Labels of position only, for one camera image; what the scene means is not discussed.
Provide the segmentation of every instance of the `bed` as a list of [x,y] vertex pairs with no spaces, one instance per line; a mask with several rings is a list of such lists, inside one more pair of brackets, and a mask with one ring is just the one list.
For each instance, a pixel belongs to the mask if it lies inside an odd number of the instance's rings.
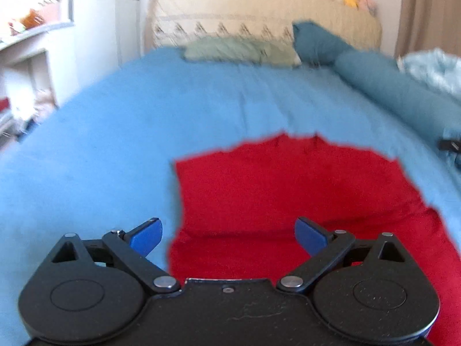
[[460,248],[459,178],[414,129],[334,67],[189,63],[181,48],[164,46],[214,34],[222,20],[228,33],[245,24],[250,32],[267,34],[266,27],[291,40],[293,20],[313,19],[358,49],[376,49],[375,18],[323,0],[265,0],[272,1],[264,10],[270,14],[261,20],[251,11],[256,0],[216,1],[153,0],[148,31],[150,45],[159,48],[82,91],[0,157],[0,344],[27,341],[16,310],[19,292],[63,234],[98,238],[159,217],[164,238],[148,258],[168,269],[166,250],[181,220],[172,161],[281,132],[318,133],[398,159]]

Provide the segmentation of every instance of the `beige headboard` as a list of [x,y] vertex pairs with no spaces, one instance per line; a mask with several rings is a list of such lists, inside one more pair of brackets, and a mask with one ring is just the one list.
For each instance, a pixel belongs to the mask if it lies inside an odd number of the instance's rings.
[[151,0],[145,48],[205,35],[292,41],[292,22],[299,20],[313,20],[357,49],[381,44],[378,19],[332,0]]

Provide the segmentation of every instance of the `scratch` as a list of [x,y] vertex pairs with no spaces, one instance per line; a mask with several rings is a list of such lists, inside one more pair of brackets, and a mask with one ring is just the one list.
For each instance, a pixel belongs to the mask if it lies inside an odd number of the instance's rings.
[[231,317],[230,319],[227,319],[226,322],[228,322],[229,320],[262,319],[264,317],[272,317],[272,316],[281,315],[282,313],[283,311],[277,312],[275,314],[269,314],[269,315],[259,315],[259,316],[243,315],[242,317]]

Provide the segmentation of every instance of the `black circular joint cover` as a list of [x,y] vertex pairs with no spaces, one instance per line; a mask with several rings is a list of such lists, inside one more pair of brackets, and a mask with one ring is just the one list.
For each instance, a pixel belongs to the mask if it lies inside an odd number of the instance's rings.
[[432,326],[439,298],[424,276],[405,269],[393,263],[380,270],[364,265],[335,270],[315,286],[314,306],[331,327],[354,340],[410,341]]
[[102,341],[128,325],[144,304],[141,285],[121,270],[65,270],[58,276],[65,281],[51,274],[22,291],[19,312],[31,336],[61,345]]

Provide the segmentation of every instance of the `pillow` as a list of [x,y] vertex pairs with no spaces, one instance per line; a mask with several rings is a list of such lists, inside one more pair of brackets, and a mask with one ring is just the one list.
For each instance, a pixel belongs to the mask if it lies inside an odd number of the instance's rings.
[[461,136],[461,103],[401,73],[395,59],[377,52],[351,50],[338,56],[334,69],[350,85],[413,128],[441,156],[447,155],[439,152],[439,140]]
[[294,23],[293,34],[294,49],[303,63],[332,65],[341,53],[353,49],[339,36],[312,21]]
[[205,37],[186,45],[189,61],[231,61],[292,67],[301,62],[293,47],[279,41],[240,37]]

